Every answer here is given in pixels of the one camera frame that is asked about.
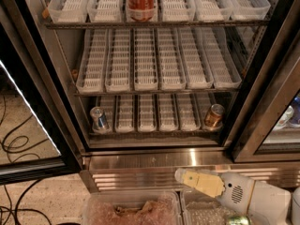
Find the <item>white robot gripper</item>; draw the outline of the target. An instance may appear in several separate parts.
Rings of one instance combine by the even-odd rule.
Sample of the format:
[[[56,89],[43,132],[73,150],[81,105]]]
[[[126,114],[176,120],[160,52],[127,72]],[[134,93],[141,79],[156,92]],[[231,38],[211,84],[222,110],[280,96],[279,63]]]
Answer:
[[[225,172],[196,172],[179,168],[175,180],[216,198],[237,213],[247,215],[255,225],[288,225],[291,193],[283,188],[244,175]]]

